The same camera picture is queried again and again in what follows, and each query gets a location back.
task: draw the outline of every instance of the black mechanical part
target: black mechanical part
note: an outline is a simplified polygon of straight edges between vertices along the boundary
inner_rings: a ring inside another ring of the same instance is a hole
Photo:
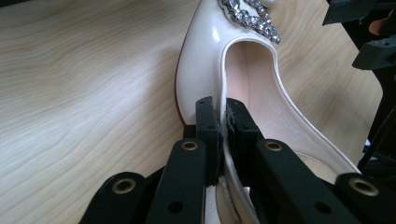
[[[205,143],[182,139],[166,163],[146,223],[203,223],[205,220]]]
[[[323,21],[323,25],[348,22],[362,19],[372,10],[396,8],[392,0],[327,0],[329,9]]]
[[[384,119],[380,129],[376,133],[369,149],[364,153],[358,164],[358,168],[363,170],[369,160],[377,153],[377,157],[385,156],[390,163],[394,163],[396,168],[396,153],[392,142],[396,136],[396,106],[390,111]]]
[[[249,197],[254,205],[260,223],[281,223],[279,222],[281,219],[279,205],[261,177],[260,172],[258,170],[252,170],[251,176],[254,178],[254,181],[250,183]]]
[[[196,125],[184,125],[183,138],[195,138],[197,136],[196,128]]]
[[[221,135],[219,119],[214,111],[212,97],[195,103],[196,138],[206,145],[206,185],[216,185],[219,178],[221,158]]]
[[[136,216],[134,216],[132,223],[144,223],[146,220],[154,194],[163,175],[163,170],[164,167],[146,177],[146,190],[140,202],[136,202],[139,205],[137,206]]]
[[[362,173],[380,181],[383,185],[396,192],[396,161],[380,154],[375,154],[376,160],[369,161]]]
[[[361,223],[396,223],[396,193],[370,177],[339,175],[334,193]]]
[[[369,150],[396,160],[396,66],[373,72],[381,85],[383,95],[368,136],[372,143]]]
[[[246,106],[235,99],[227,99],[227,127],[233,163],[243,186],[250,186],[254,150],[259,139],[263,139],[259,127],[248,113]]]
[[[0,1],[0,7],[8,7],[22,2],[27,2],[28,0],[2,0]]]
[[[279,206],[277,223],[360,223],[283,142],[260,140],[254,161]]]
[[[352,66],[362,70],[375,70],[395,64],[396,36],[364,44]]]
[[[142,175],[125,172],[111,176],[93,196],[80,223],[133,223],[145,189]]]

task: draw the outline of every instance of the white patent leather shoe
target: white patent leather shoe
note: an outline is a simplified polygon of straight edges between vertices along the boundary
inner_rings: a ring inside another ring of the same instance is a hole
[[[288,144],[318,177],[333,183],[340,174],[359,172],[291,101],[280,80],[271,41],[230,22],[219,4],[217,0],[200,2],[180,53],[176,100],[184,123],[194,124],[195,102],[212,96],[221,127],[226,129],[226,98],[234,98],[247,106],[265,138]],[[230,187],[239,182],[227,136],[223,147],[228,175],[222,183],[231,182]],[[227,190],[244,205],[236,208],[236,217],[256,222],[242,188]]]

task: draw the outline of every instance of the brass grommet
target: brass grommet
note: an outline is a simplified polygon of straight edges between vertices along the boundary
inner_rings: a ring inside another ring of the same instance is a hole
[[[181,144],[181,148],[192,151],[198,148],[198,144],[196,142],[184,142]]]
[[[133,190],[136,182],[132,178],[123,178],[113,184],[113,192],[116,194],[124,194]]]
[[[357,177],[350,178],[348,184],[357,192],[367,196],[374,197],[379,193],[379,190],[376,186]]]
[[[272,151],[280,151],[282,150],[282,146],[276,142],[266,142],[265,147]]]

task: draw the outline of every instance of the rhinestone embellishment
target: rhinestone embellishment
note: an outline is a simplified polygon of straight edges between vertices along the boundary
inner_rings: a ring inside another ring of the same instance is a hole
[[[239,1],[240,0],[219,0],[219,3],[225,13],[228,14],[228,17],[233,21],[279,44],[280,37],[277,34],[277,30],[274,25],[271,24],[271,17],[266,13],[265,7],[260,0],[244,0],[248,5],[256,9],[260,17],[250,16],[248,11],[240,8],[241,3]]]

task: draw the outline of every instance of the wood grain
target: wood grain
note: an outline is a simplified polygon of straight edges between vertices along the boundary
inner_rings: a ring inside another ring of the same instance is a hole
[[[119,172],[164,166],[182,125],[178,54],[198,1],[31,1],[0,8],[0,223],[78,223]],[[293,101],[354,162],[381,96],[324,1],[279,0]]]

